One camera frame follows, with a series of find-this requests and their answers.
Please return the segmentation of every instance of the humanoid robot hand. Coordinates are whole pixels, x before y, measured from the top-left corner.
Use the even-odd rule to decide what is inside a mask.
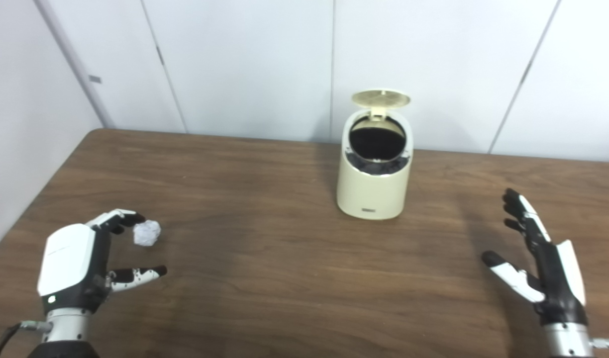
[[[585,289],[572,243],[554,244],[541,218],[520,193],[507,189],[504,210],[516,220],[505,225],[521,233],[536,262],[538,277],[507,262],[494,251],[482,261],[521,297],[532,302],[539,315],[553,357],[590,358],[594,348],[609,348],[609,340],[591,340],[585,313]]]
[[[145,222],[136,211],[114,209],[86,224],[72,224],[48,237],[37,291],[45,322],[22,321],[0,339],[0,353],[19,329],[43,333],[30,358],[98,358],[88,342],[92,315],[112,292],[128,290],[165,274],[164,266],[107,270],[111,233]]]

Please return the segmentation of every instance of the brown table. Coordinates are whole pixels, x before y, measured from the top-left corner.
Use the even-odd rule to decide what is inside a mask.
[[[0,333],[43,318],[47,236],[118,207],[163,233],[151,248],[116,236],[110,266],[170,273],[102,306],[91,331],[102,358],[547,357],[530,305],[479,259],[494,249],[532,267],[502,223],[511,186],[553,240],[573,240],[591,333],[609,336],[608,163],[418,150],[405,211],[370,222],[336,208],[338,156],[338,145],[92,132],[0,244]],[[20,332],[2,357],[38,340]]]

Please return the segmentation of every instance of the open lid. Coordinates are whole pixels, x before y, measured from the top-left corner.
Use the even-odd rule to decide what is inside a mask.
[[[400,108],[411,102],[406,94],[391,89],[359,91],[351,99],[358,106],[371,109],[371,120],[386,120],[387,108]]]

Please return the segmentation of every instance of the trash can lid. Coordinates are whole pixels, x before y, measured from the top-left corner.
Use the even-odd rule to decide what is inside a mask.
[[[409,96],[392,89],[359,91],[351,99],[358,106],[366,108],[400,108],[411,102]]]

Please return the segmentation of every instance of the wall seam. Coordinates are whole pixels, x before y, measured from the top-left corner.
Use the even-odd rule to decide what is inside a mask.
[[[495,145],[497,144],[497,141],[500,138],[500,135],[502,134],[506,121],[508,120],[507,118],[508,118],[508,116],[510,116],[510,111],[512,111],[514,102],[516,102],[516,98],[519,96],[519,92],[521,91],[521,88],[523,87],[523,82],[525,82],[525,78],[527,77],[528,73],[530,72],[532,63],[534,63],[534,59],[536,59],[536,56],[539,53],[539,48],[541,48],[541,44],[543,43],[543,40],[545,39],[546,34],[548,34],[548,29],[550,29],[550,25],[552,25],[552,21],[554,20],[554,15],[557,13],[557,9],[559,9],[560,5],[561,5],[561,0],[557,0],[557,3],[554,5],[552,12],[550,13],[548,22],[546,23],[545,27],[543,27],[543,32],[541,32],[539,41],[537,42],[537,45],[534,47],[534,51],[532,52],[532,55],[530,56],[530,61],[525,66],[525,70],[523,71],[523,75],[521,75],[521,80],[519,81],[519,84],[516,86],[516,90],[514,91],[512,99],[510,100],[510,103],[507,105],[507,109],[502,118],[502,122],[500,123],[500,126],[498,127],[497,132],[495,133],[493,141],[491,142],[491,146],[488,148],[487,154],[493,153],[493,149],[495,148]]]

